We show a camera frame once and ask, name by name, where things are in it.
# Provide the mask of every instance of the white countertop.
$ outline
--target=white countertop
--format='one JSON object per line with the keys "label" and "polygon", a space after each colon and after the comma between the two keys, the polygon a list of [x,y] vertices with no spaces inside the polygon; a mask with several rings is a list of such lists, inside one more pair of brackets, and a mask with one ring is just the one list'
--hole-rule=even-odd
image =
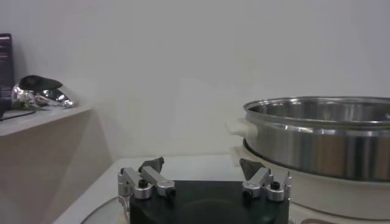
{"label": "white countertop", "polygon": [[[143,161],[155,158],[118,160],[54,224],[80,224],[98,206],[117,196],[117,174],[120,168],[133,167],[137,169]],[[232,166],[230,155],[165,156],[164,160],[161,174],[167,179],[244,181],[241,168]]]}

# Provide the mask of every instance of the black and chrome object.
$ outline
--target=black and chrome object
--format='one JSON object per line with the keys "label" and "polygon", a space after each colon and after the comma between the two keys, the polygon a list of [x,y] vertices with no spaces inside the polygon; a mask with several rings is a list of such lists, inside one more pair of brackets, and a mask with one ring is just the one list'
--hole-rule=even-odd
{"label": "black and chrome object", "polygon": [[51,110],[76,105],[71,93],[62,83],[38,75],[28,75],[17,83],[11,94],[14,109]]}
{"label": "black and chrome object", "polygon": [[162,163],[162,158],[155,159],[145,162],[139,173],[123,168],[118,174],[119,201],[127,223],[289,223],[288,174],[278,179],[268,168],[255,170],[247,165],[253,162],[240,161],[245,176],[250,177],[245,182],[172,181],[159,173]]}

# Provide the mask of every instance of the stainless steel pot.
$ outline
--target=stainless steel pot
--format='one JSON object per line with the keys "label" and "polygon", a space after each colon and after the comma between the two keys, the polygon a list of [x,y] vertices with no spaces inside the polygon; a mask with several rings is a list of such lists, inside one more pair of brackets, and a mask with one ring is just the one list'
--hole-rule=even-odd
{"label": "stainless steel pot", "polygon": [[244,109],[249,127],[240,135],[263,159],[328,177],[390,181],[390,98],[292,97]]}

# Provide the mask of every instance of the metal bracket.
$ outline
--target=metal bracket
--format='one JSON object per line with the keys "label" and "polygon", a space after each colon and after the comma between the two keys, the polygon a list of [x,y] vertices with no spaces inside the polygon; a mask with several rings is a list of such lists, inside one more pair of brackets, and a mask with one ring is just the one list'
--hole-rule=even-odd
{"label": "metal bracket", "polygon": [[254,198],[261,196],[262,189],[266,191],[268,200],[283,201],[285,198],[290,200],[291,177],[287,173],[284,179],[279,180],[277,177],[274,178],[268,168],[260,168],[250,180],[243,182],[244,201],[250,204]]}
{"label": "metal bracket", "polygon": [[175,182],[165,179],[151,166],[142,167],[141,176],[156,187],[159,195],[166,197],[168,200],[176,196]]}
{"label": "metal bracket", "polygon": [[122,204],[126,223],[130,223],[130,197],[140,200],[152,196],[152,185],[142,179],[132,168],[122,168],[118,174],[118,199]]}

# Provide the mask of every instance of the pot handle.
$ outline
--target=pot handle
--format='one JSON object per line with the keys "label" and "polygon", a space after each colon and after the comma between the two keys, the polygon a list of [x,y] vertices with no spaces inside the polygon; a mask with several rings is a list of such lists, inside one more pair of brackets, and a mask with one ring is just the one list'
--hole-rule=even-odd
{"label": "pot handle", "polygon": [[243,117],[226,122],[225,127],[230,135],[237,135],[243,138],[257,137],[258,134],[256,125]]}

